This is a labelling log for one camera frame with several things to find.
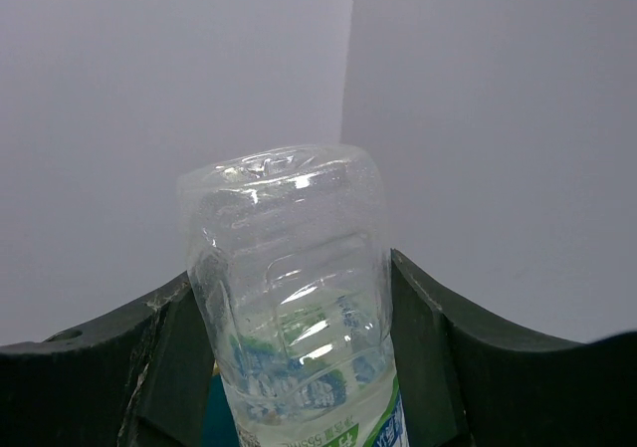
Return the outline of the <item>green label water bottle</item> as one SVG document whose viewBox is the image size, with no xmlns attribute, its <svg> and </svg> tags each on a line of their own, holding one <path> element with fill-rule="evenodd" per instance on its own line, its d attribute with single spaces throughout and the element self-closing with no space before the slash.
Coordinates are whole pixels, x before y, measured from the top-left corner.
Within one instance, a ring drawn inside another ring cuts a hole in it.
<svg viewBox="0 0 637 447">
<path fill-rule="evenodd" d="M 243 446 L 405 446 L 382 181 L 277 148 L 177 182 L 188 278 Z"/>
</svg>

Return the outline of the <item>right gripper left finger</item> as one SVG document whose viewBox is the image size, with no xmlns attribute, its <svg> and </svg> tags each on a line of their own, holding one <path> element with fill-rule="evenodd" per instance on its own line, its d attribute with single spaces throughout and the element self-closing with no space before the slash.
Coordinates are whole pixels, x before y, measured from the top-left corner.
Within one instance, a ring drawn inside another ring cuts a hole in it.
<svg viewBox="0 0 637 447">
<path fill-rule="evenodd" d="M 4 446 L 198 446 L 214 357 L 186 274 L 1 348 Z"/>
</svg>

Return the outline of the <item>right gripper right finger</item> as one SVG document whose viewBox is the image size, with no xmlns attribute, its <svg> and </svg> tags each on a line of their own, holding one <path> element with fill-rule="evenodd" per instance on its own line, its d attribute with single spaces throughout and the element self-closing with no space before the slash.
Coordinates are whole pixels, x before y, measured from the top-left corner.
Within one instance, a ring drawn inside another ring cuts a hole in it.
<svg viewBox="0 0 637 447">
<path fill-rule="evenodd" d="M 415 446 L 632 446 L 636 335 L 510 322 L 392 255 L 391 336 Z"/>
</svg>

